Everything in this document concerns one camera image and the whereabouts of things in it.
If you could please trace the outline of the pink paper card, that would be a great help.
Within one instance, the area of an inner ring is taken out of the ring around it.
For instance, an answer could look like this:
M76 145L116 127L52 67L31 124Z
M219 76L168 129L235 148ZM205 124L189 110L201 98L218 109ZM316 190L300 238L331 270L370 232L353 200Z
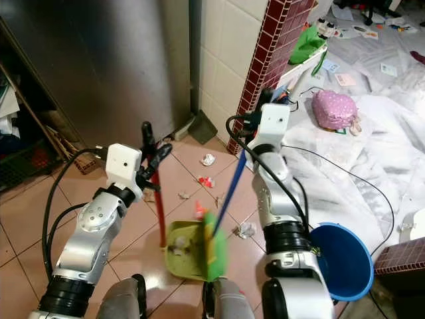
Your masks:
M335 74L335 78L340 87L353 87L357 85L357 79L348 73Z

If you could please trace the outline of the large crumpled white paper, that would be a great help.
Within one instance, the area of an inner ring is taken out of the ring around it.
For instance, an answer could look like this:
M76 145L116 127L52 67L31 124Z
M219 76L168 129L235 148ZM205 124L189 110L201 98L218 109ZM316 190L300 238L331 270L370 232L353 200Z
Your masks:
M257 226L252 222L243 222L237 225L232 232L234 236L242 239L252 238L257 234Z

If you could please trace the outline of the white plastic object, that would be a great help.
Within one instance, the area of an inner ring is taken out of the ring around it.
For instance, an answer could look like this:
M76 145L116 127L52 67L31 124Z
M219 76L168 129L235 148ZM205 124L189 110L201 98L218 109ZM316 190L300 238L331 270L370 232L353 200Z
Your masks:
M408 213L397 227L400 243L425 238L425 209Z

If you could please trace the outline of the wooden shelf frame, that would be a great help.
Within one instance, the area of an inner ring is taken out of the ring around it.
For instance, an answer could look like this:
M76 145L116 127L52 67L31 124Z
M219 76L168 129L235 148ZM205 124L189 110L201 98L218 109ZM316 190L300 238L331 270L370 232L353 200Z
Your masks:
M73 158L74 153L83 149L83 145L70 141L71 133L62 133L62 130L70 130L70 124L58 112L54 103L46 97L46 93L27 68L15 66L12 62L2 62L1 70L15 91L19 105L33 119L58 160L70 162L81 174L93 173L100 168L94 155L84 154Z

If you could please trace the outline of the green broom with blue handle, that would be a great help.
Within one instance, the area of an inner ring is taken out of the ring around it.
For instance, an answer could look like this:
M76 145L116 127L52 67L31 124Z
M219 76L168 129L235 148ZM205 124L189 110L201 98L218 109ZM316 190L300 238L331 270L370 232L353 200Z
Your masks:
M222 223L227 215L228 207L230 207L232 198L236 193L236 189L242 174L245 170L247 162L246 151L240 152L236 170L232 176L230 186L224 197L224 201L216 215L205 213L203 219L203 239L204 239L204 257L203 265L205 267L205 280L212 282L222 276L226 270L227 255L226 255L226 239L221 234Z

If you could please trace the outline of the green plastic bag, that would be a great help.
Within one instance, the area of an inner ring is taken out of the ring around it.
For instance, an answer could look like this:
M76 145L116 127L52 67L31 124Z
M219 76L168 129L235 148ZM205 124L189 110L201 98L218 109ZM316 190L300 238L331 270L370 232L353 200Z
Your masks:
M288 64L295 66L296 64L303 64L310 56L315 54L325 46L327 39L319 32L318 23L311 25L301 33L296 42L294 51L289 57Z

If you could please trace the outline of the dark green plastic crate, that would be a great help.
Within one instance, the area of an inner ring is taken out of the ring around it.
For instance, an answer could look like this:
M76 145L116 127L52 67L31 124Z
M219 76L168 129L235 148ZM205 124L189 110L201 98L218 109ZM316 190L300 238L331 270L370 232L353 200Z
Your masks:
M19 153L3 158L0 161L0 191L15 187L25 179L42 172L51 162L51 156L34 153Z

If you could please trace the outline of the grey right robot leg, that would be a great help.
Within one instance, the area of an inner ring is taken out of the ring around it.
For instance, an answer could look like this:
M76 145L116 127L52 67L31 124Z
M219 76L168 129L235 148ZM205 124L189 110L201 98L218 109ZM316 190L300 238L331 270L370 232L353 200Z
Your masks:
M203 284L201 319L255 319L261 304L251 307L236 282L219 277Z

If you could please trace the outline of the stainless steel fridge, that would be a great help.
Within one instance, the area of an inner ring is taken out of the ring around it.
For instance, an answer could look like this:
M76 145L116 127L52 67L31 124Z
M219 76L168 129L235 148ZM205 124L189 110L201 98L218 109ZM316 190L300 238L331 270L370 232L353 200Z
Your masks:
M1 18L82 145L139 147L185 127L192 0L2 0Z

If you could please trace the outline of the maroon tiled ledge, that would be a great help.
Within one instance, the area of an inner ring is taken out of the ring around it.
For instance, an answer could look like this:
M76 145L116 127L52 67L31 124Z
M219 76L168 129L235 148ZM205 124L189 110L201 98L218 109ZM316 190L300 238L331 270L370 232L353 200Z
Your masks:
M425 237L385 247L375 261L375 274L425 268Z

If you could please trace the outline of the grey robot leg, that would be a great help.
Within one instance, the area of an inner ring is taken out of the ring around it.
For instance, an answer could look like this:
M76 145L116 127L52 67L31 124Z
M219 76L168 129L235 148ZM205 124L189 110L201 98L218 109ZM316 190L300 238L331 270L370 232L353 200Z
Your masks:
M203 284L201 319L255 319L261 304L251 307L236 282L219 277Z
M142 274L120 280L104 295L96 319L147 319L146 290Z

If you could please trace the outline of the white plastic box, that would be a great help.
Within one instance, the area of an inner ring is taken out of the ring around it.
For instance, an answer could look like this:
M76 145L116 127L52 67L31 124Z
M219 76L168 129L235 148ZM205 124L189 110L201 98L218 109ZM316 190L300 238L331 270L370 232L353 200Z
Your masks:
M321 64L326 54L327 45L323 45L313 52L303 63L293 64L292 66L286 64L285 73L280 77L276 89L288 89L293 92L298 87L299 82L311 75L313 70Z

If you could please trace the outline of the blue plastic bucket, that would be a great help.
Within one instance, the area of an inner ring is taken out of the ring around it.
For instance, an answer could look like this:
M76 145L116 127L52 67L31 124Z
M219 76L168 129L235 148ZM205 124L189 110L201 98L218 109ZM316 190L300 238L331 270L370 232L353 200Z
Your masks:
M324 222L310 232L317 247L317 261L329 294L334 300L352 302L366 295L374 281L369 249L348 228Z

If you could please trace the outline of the grey left robot leg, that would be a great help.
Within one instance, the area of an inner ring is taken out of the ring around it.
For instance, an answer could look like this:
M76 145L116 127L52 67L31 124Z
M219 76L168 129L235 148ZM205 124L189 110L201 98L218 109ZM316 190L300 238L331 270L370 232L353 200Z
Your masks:
M147 319L146 290L142 274L120 280L104 295L96 319Z

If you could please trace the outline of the green dustpan with red handle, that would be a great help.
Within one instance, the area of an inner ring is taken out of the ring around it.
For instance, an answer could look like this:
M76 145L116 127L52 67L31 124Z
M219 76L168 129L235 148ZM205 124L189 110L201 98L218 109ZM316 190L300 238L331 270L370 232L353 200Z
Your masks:
M212 211L212 197L177 158L176 152L181 143L170 137L163 139L159 145L164 143L173 146L172 153L157 170L159 203L162 206L160 234L166 265L175 276L204 280L203 221L195 218L195 201L200 201L207 210ZM182 200L179 192L186 192L191 198Z

